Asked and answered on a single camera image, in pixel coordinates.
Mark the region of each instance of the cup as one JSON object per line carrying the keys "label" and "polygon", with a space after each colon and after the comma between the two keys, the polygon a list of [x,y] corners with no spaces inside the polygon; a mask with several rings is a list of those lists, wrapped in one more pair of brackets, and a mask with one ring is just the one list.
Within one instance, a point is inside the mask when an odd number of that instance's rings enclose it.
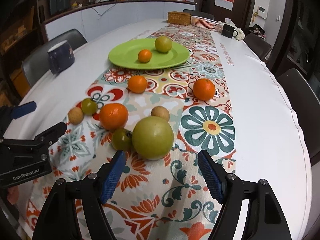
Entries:
{"label": "cup", "polygon": [[64,71],[75,62],[75,55],[67,40],[59,42],[48,50],[50,70],[53,74]]}
{"label": "cup", "polygon": [[228,38],[236,37],[238,36],[238,32],[235,30],[235,28],[231,25],[224,24],[222,28],[222,35],[226,36]]}

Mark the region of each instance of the orange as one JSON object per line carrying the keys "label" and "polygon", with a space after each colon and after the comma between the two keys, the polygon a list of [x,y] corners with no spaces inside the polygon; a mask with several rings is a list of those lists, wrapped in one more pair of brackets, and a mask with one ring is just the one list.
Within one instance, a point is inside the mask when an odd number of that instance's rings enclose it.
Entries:
{"label": "orange", "polygon": [[148,82],[143,76],[132,76],[128,80],[128,88],[133,93],[143,93],[147,88]]}
{"label": "orange", "polygon": [[129,117],[128,109],[119,103],[104,105],[99,113],[101,125],[106,130],[123,128]]}
{"label": "orange", "polygon": [[150,61],[152,57],[152,53],[148,49],[143,49],[142,51],[139,52],[138,54],[138,60],[142,63],[147,63]]}
{"label": "orange", "polygon": [[193,84],[193,94],[196,98],[207,101],[214,97],[216,88],[210,79],[202,78]]}

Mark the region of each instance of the white cabinet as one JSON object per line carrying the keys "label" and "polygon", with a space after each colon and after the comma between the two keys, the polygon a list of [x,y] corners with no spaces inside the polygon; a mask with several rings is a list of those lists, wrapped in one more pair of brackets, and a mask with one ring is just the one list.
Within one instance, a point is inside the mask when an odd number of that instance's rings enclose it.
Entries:
{"label": "white cabinet", "polygon": [[110,31],[108,22],[108,11],[113,6],[112,4],[96,6],[82,11],[82,20],[84,25],[84,32],[87,41],[92,41],[104,33]]}
{"label": "white cabinet", "polygon": [[194,10],[195,8],[196,6],[193,4],[165,2],[163,18],[164,19],[168,18],[168,12],[182,12],[184,9]]}
{"label": "white cabinet", "polygon": [[138,2],[138,21],[163,19],[165,2]]}
{"label": "white cabinet", "polygon": [[138,22],[138,2],[115,4],[106,14],[108,15],[109,31],[131,23],[136,23]]}
{"label": "white cabinet", "polygon": [[116,3],[96,6],[83,10],[82,19],[86,39],[92,41],[124,25],[136,23],[138,5],[137,3]]}
{"label": "white cabinet", "polygon": [[48,40],[52,40],[58,35],[69,31],[71,29],[77,29],[84,37],[84,26],[82,22],[82,11],[70,13],[64,17],[54,20],[45,26]]}
{"label": "white cabinet", "polygon": [[195,9],[195,5],[177,2],[123,2],[95,6],[72,12],[45,26],[48,39],[71,29],[77,29],[87,41],[124,25],[148,19],[167,19],[168,12]]}

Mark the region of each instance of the green plate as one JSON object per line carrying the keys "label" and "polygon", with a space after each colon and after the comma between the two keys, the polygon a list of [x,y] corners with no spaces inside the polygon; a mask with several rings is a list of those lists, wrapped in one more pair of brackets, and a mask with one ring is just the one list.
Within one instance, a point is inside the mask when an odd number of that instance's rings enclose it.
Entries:
{"label": "green plate", "polygon": [[[158,52],[155,40],[138,39],[122,43],[110,51],[109,60],[114,65],[125,68],[160,69],[180,65],[189,58],[188,49],[176,42],[172,42],[172,49],[168,53]],[[147,63],[138,61],[138,53],[143,49],[149,49],[152,53],[152,58]]]}

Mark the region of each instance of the white plastic basket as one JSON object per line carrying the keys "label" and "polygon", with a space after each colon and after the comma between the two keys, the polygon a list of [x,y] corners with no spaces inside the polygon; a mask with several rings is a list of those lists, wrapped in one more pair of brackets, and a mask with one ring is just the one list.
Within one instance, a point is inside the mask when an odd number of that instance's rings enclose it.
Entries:
{"label": "white plastic basket", "polygon": [[221,23],[206,18],[192,16],[191,24],[196,27],[205,28],[209,31],[217,32],[221,27]]}

